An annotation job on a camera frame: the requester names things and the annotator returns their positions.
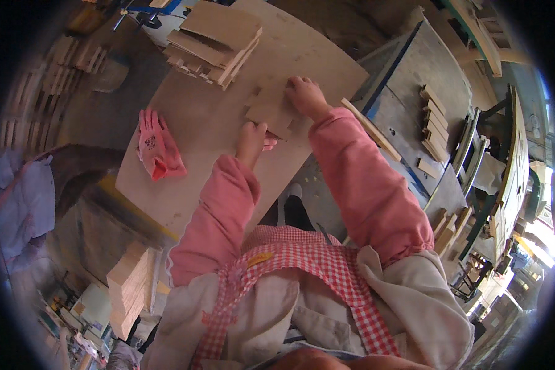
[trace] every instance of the yellow label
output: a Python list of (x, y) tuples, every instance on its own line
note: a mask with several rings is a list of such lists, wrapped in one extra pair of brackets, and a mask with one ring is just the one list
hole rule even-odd
[(247, 261), (247, 268), (254, 266), (260, 262), (267, 261), (271, 257), (273, 257), (272, 252), (259, 253), (258, 255), (252, 257), (250, 260)]

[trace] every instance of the pink sleeve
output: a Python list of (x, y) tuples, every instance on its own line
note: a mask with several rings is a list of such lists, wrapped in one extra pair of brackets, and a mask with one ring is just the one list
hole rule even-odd
[(334, 108), (308, 137), (325, 181), (357, 246), (370, 245), (383, 268), (434, 248), (426, 214), (376, 143), (346, 108)]
[(244, 227), (259, 196), (253, 172), (238, 159), (221, 155), (183, 237), (169, 252), (167, 266), (174, 286), (188, 285), (240, 255)]

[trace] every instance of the wooden board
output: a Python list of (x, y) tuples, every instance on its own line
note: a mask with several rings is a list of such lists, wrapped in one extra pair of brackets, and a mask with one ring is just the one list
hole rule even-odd
[(374, 140), (376, 144), (378, 144), (382, 150), (384, 150), (385, 153), (392, 158), (392, 160), (400, 162), (402, 159), (401, 155), (397, 152), (394, 146), (392, 146), (388, 139), (374, 126), (374, 123), (370, 122), (370, 120), (360, 113), (360, 111), (357, 110), (357, 108), (354, 107), (354, 105), (347, 99), (343, 98), (341, 103), (354, 114), (358, 121), (360, 121), (364, 130), (366, 130), (368, 135), (372, 137), (372, 140)]
[(433, 176), (436, 179), (440, 177), (440, 174), (438, 173), (438, 171), (434, 167), (432, 167), (429, 163), (427, 163), (423, 158), (419, 158), (417, 161), (418, 161), (417, 168), (421, 169), (423, 172), (425, 172), (430, 176)]
[(180, 28), (218, 41), (233, 50), (248, 48), (261, 29), (252, 14), (208, 1), (199, 1)]
[[(307, 76), (321, 85), (327, 102), (336, 106), (342, 97), (350, 98), (368, 76), (335, 44), (286, 12), (261, 0), (237, 0), (231, 7), (259, 17), (263, 23), (259, 45), (244, 63), (238, 79), (223, 92), (171, 71), (150, 102), (166, 119), (187, 176), (153, 182), (135, 154), (134, 135), (115, 184), (138, 208), (177, 235), (183, 234), (198, 206), (199, 192), (215, 160), (221, 154), (234, 155), (239, 129), (246, 122), (245, 101), (260, 78)], [(293, 122), (288, 141), (260, 156), (254, 173), (263, 191), (247, 225), (248, 232), (310, 155), (311, 124), (308, 119)]]

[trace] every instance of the white shoe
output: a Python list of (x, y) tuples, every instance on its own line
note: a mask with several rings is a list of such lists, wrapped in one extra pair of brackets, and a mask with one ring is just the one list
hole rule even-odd
[(288, 187), (288, 196), (293, 195), (297, 196), (298, 198), (302, 199), (302, 186), (300, 186), (297, 182), (292, 182)]

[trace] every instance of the checkered fabric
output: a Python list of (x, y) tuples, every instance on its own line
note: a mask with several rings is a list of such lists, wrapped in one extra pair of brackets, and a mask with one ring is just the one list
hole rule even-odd
[[(357, 270), (359, 249), (342, 246), (330, 236), (332, 246), (321, 233), (305, 232), (295, 227), (258, 226), (244, 243), (248, 251), (218, 272), (218, 299), (208, 329), (202, 337), (192, 368), (201, 369), (202, 359), (220, 359), (228, 325), (236, 318), (237, 304), (266, 273), (285, 268), (299, 268), (328, 285), (351, 309), (362, 344), (370, 354), (399, 356), (372, 296), (370, 287)], [(270, 256), (253, 265), (259, 256)]]

